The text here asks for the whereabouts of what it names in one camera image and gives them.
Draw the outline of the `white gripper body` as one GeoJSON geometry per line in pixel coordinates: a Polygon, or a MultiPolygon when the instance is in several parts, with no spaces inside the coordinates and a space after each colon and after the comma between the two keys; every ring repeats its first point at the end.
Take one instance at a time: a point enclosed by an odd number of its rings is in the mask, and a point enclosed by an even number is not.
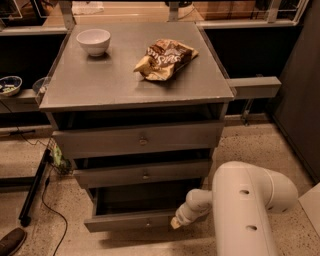
{"type": "Polygon", "coordinates": [[[187,226],[195,221],[196,213],[190,207],[181,205],[177,209],[175,217],[179,219],[182,226],[187,226]]]}

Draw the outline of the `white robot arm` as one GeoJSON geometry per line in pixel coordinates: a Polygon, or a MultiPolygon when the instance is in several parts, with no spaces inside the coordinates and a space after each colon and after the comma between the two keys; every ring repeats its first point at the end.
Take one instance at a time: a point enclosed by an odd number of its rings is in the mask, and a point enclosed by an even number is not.
{"type": "Polygon", "coordinates": [[[217,256],[278,256],[269,213],[283,213],[298,201],[285,175],[244,162],[222,164],[212,189],[193,189],[171,220],[175,229],[212,213],[217,256]]]}

